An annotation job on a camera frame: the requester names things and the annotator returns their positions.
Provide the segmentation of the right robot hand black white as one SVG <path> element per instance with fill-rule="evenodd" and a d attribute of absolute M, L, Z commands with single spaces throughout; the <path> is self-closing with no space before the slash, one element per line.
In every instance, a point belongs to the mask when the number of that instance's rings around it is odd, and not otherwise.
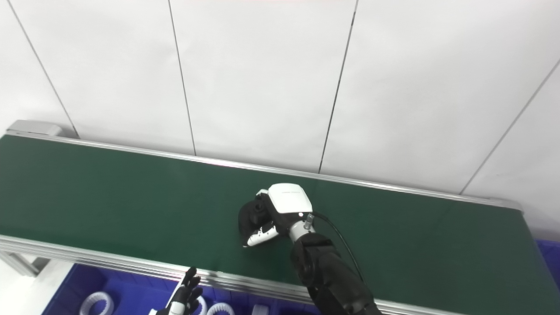
<path fill-rule="evenodd" d="M 243 247 L 254 247 L 276 237 L 296 242 L 314 233 L 313 209 L 304 189 L 298 184 L 277 183 L 258 191 L 255 199 L 242 206 L 238 229 Z"/>

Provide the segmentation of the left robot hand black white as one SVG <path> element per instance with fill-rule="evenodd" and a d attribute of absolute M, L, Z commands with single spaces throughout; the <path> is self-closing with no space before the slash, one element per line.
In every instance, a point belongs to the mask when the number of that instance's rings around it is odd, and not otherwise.
<path fill-rule="evenodd" d="M 192 315 L 198 309 L 200 305 L 198 297 L 203 293 L 203 289 L 199 286 L 200 279 L 197 268 L 190 267 L 168 305 L 160 310 L 152 309 L 150 315 Z"/>

